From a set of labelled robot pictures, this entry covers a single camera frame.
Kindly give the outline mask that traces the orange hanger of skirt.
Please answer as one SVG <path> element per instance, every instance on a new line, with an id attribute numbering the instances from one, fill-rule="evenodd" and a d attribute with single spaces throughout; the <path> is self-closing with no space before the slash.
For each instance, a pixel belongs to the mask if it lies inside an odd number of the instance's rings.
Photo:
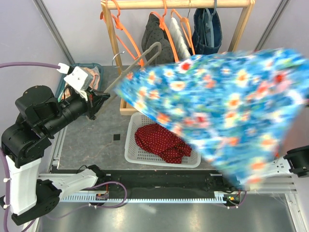
<path id="1" fill-rule="evenodd" d="M 117 15 L 112 14 L 110 5 L 114 4 L 116 7 L 115 9 L 117 10 Z M 119 4 L 116 0 L 102 0 L 101 1 L 101 8 L 102 11 L 100 13 L 100 20 L 103 20 L 108 31 L 110 43 L 112 46 L 112 51 L 113 54 L 116 55 L 120 50 L 118 43 L 120 43 L 123 48 L 125 49 L 125 52 L 128 52 L 128 54 L 134 59 L 137 60 L 141 56 L 141 52 L 134 41 L 132 35 L 128 32 L 126 27 L 122 24 L 120 20 L 120 15 L 121 15 L 121 9 L 119 7 Z M 115 30 L 122 31 L 126 37 L 129 39 L 131 45 L 133 46 L 136 55 L 134 55 L 130 49 L 127 47 L 127 45 L 120 39 L 120 37 L 116 34 Z"/>

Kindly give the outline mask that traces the dark grey dotted garment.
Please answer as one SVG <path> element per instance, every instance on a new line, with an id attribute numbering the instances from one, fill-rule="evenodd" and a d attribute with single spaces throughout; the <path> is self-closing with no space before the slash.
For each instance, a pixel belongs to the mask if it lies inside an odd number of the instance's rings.
<path id="1" fill-rule="evenodd" d="M 150 65 L 161 65 L 167 63 L 174 63 L 173 52 L 165 31 L 159 27 L 159 19 L 156 15 L 149 14 L 148 22 L 145 26 L 145 31 L 141 41 L 142 51 L 145 52 L 153 43 L 160 42 L 162 51 L 160 55 L 153 60 Z"/>

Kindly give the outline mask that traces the red polka dot skirt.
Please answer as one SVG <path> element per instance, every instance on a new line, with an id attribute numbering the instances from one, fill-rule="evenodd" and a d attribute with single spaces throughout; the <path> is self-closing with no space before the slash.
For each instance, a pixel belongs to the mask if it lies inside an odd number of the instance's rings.
<path id="1" fill-rule="evenodd" d="M 141 149 L 158 155 L 166 163 L 180 164 L 184 157 L 191 156 L 192 149 L 189 145 L 158 124 L 139 127 L 134 137 Z"/>

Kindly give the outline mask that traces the orange hanger of grey garment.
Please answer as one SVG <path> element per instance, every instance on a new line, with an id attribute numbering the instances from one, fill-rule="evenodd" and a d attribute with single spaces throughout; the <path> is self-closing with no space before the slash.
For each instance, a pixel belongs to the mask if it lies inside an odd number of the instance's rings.
<path id="1" fill-rule="evenodd" d="M 159 27 L 166 32 L 172 52 L 173 52 L 173 56 L 174 56 L 174 60 L 175 62 L 179 61 L 178 55 L 177 55 L 177 51 L 173 42 L 173 39 L 171 37 L 170 31 L 165 23 L 165 16 L 167 14 L 167 3 L 165 0 L 162 0 L 163 2 L 163 6 L 164 6 L 164 13 L 160 16 L 157 12 L 151 12 L 151 15 L 156 15 L 157 18 L 159 19 Z"/>

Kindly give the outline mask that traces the blue floral garment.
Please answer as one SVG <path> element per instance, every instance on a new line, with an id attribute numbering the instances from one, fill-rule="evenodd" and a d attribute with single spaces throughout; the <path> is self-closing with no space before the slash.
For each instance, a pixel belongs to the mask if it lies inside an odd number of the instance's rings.
<path id="1" fill-rule="evenodd" d="M 114 91 L 233 185 L 257 189 L 307 103 L 309 61 L 283 48 L 194 55 L 132 71 Z"/>

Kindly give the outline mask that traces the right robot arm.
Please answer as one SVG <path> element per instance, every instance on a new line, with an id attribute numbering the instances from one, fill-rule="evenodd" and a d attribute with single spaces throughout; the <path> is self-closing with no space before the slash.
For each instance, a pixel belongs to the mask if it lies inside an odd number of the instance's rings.
<path id="1" fill-rule="evenodd" d="M 297 175 L 298 178 L 309 176 L 309 146 L 294 148 L 283 157 L 276 158 L 267 164 L 262 177 L 278 175 Z"/>

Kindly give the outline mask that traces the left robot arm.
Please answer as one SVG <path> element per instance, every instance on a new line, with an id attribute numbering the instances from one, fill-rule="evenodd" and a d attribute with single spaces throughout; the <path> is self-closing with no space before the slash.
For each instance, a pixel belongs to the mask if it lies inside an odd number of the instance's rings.
<path id="1" fill-rule="evenodd" d="M 88 89 L 83 98 L 75 92 L 59 101 L 47 86 L 27 89 L 15 101 L 19 110 L 16 122 L 1 136 L 10 189 L 1 205 L 12 213 L 18 226 L 51 212 L 60 200 L 80 190 L 106 185 L 104 172 L 96 165 L 60 181 L 38 178 L 39 165 L 51 140 L 80 116 L 94 120 L 108 93 Z"/>

